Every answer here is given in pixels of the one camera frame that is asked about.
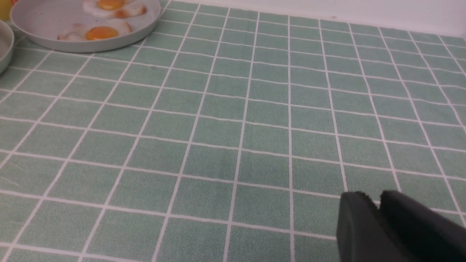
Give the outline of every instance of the fried egg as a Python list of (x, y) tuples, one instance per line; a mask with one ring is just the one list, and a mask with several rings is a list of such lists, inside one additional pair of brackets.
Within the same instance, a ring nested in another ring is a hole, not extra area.
[(94, 24), (73, 24), (58, 35), (58, 40), (92, 41), (122, 36), (132, 32), (131, 26), (123, 19), (110, 19)]
[(84, 0), (82, 9), (98, 18), (127, 18), (147, 12), (139, 0)]

